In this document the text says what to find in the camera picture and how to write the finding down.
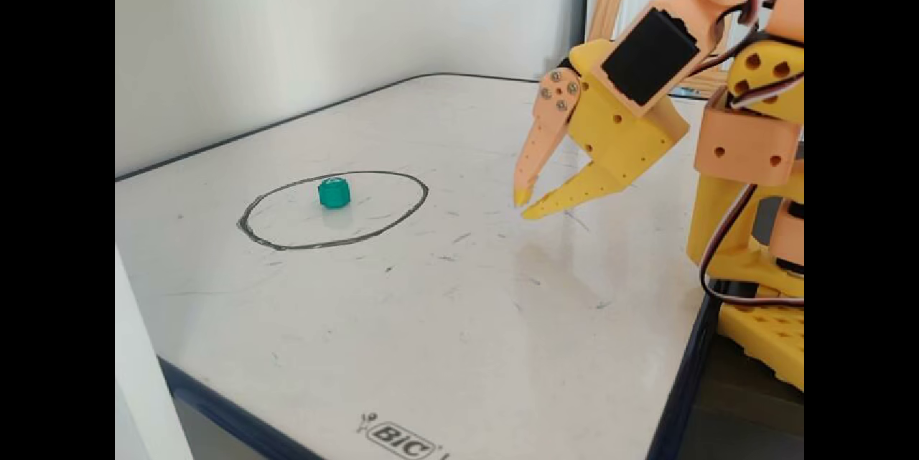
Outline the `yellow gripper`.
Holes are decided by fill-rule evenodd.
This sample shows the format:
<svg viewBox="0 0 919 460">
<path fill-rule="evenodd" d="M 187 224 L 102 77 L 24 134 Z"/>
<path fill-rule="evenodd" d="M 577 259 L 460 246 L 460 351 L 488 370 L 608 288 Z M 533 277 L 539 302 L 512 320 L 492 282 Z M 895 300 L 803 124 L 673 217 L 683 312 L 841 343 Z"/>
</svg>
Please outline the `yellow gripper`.
<svg viewBox="0 0 919 460">
<path fill-rule="evenodd" d="M 623 191 L 689 132 L 689 123 L 668 96 L 643 116 L 635 116 L 595 77 L 594 66 L 611 49 L 612 42 L 607 40 L 574 46 L 569 52 L 572 67 L 556 67 L 539 80 L 531 130 L 514 168 L 514 205 L 528 204 L 539 173 L 567 129 L 590 161 L 524 209 L 526 220 L 542 219 Z"/>
</svg>

